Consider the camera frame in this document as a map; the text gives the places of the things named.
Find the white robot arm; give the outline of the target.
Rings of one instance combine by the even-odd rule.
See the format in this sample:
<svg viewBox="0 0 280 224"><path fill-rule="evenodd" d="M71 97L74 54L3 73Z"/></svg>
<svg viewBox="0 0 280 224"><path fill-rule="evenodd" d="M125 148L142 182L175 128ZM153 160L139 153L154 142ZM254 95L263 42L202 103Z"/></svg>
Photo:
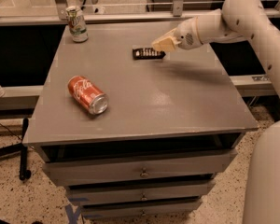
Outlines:
<svg viewBox="0 0 280 224"><path fill-rule="evenodd" d="M248 41L280 99L280 30L260 0L225 0L152 42L157 51L196 49L211 42ZM243 224L280 224L280 120L255 144L245 189Z"/></svg>

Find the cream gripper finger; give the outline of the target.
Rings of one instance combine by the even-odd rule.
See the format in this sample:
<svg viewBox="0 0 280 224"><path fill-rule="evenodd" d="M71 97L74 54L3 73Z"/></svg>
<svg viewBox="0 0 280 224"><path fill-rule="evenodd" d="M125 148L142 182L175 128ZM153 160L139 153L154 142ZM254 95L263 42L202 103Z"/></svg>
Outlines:
<svg viewBox="0 0 280 224"><path fill-rule="evenodd" d="M155 40L152 43L152 48L156 51L175 51L176 47L180 44L180 42L174 37L165 37L163 39Z"/></svg>
<svg viewBox="0 0 280 224"><path fill-rule="evenodd" d="M175 38L175 28L174 28L171 31L167 32L166 34L156 38L153 41L153 44L167 44L167 43L175 44L176 42L177 40Z"/></svg>

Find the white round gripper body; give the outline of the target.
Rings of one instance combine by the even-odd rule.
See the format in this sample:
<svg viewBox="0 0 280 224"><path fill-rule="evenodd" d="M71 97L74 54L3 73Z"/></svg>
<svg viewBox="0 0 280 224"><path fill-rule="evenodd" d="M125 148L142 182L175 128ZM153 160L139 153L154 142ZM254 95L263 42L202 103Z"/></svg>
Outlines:
<svg viewBox="0 0 280 224"><path fill-rule="evenodd" d="M198 33L198 18L181 22L174 31L177 46L181 49L196 49L203 45Z"/></svg>

